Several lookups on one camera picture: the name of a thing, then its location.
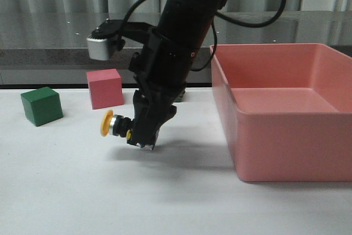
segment yellow cap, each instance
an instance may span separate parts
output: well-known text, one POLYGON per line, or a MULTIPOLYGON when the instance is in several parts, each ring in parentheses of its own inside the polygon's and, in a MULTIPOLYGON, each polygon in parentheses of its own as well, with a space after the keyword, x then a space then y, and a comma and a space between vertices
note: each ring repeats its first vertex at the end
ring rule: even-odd
POLYGON ((110 121, 113 116, 114 116, 114 112, 112 110, 108 110, 108 112, 105 113, 103 120, 101 121, 100 134, 103 137, 105 137, 109 133, 110 121))
POLYGON ((130 139, 132 137, 132 130, 127 130, 127 133, 126 133, 126 139, 130 139))

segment white table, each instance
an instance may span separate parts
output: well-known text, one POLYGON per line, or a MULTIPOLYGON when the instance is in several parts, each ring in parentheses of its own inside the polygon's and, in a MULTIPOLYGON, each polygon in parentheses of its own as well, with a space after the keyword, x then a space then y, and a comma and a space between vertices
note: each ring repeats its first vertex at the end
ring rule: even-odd
MULTIPOLYGON (((352 234, 352 183, 244 183, 211 89, 188 89, 153 152, 100 136, 107 109, 56 90, 40 127, 0 90, 0 234, 352 234)), ((133 117, 133 90, 116 114, 133 117)))

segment wooden block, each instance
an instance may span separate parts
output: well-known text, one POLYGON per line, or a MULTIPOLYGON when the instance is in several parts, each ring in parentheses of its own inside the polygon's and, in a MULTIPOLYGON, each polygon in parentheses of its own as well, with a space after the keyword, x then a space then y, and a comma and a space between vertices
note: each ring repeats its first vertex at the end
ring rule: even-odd
POLYGON ((26 118, 35 126, 63 117, 59 94, 51 88, 22 93, 21 99, 26 118))
POLYGON ((123 105, 122 79, 116 69, 87 72, 92 108, 123 105))

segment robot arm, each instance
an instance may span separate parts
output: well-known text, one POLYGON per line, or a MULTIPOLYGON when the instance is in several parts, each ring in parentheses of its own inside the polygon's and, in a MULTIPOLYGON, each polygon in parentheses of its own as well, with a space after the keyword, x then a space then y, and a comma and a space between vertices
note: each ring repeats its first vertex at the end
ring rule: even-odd
POLYGON ((110 134, 153 149, 161 125, 176 114, 172 104, 186 87, 186 77, 215 12, 226 1, 168 0, 157 26, 107 20, 92 32, 87 40, 93 59, 107 59, 114 48, 121 50, 121 35, 144 44, 129 66, 139 87, 133 97, 135 117, 108 114, 104 122, 110 134))

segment gray countertop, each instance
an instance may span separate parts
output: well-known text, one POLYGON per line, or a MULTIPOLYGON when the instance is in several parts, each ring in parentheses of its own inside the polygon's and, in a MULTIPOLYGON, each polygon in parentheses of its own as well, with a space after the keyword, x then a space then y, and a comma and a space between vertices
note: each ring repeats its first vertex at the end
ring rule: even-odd
MULTIPOLYGON (((263 21, 273 15, 228 13, 230 17, 263 21)), ((123 82, 133 83, 127 68, 140 43, 126 40, 125 49, 107 62, 91 60, 86 37, 106 17, 122 19, 124 14, 106 13, 4 13, 0 14, 0 85, 85 84, 87 70, 117 68, 123 82)), ((159 14, 136 13, 131 21, 156 25, 159 14)), ((319 42, 352 55, 352 12, 284 12, 274 24, 260 29, 242 28, 215 19, 218 43, 319 42)), ((206 36, 195 66, 202 65, 213 43, 206 36)), ((191 73, 188 82, 209 83, 210 71, 191 73)))

